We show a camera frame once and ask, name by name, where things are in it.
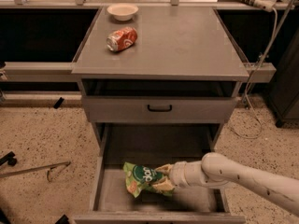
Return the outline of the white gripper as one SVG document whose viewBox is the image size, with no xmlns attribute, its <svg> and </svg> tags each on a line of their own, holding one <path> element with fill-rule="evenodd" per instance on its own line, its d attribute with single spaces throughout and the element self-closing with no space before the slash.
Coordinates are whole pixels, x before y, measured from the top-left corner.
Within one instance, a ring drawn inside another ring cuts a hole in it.
<svg viewBox="0 0 299 224">
<path fill-rule="evenodd" d="M 202 163 L 200 161 L 179 161 L 173 165 L 168 163 L 157 167 L 156 171 L 164 175 L 169 175 L 170 178 L 170 180 L 164 179 L 161 182 L 152 184 L 159 191 L 171 191 L 175 188 L 173 184 L 181 188 L 204 187 L 208 181 L 208 177 L 202 170 Z"/>
</svg>

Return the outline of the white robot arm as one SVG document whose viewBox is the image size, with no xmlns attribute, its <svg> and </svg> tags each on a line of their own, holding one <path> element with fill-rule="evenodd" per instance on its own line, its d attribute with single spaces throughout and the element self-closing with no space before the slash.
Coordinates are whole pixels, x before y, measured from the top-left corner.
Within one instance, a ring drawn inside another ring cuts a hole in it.
<svg viewBox="0 0 299 224">
<path fill-rule="evenodd" d="M 169 178 L 173 187 L 219 189 L 233 182 L 299 216 L 299 180 L 272 174 L 209 152 L 200 161 L 178 161 L 156 169 Z"/>
</svg>

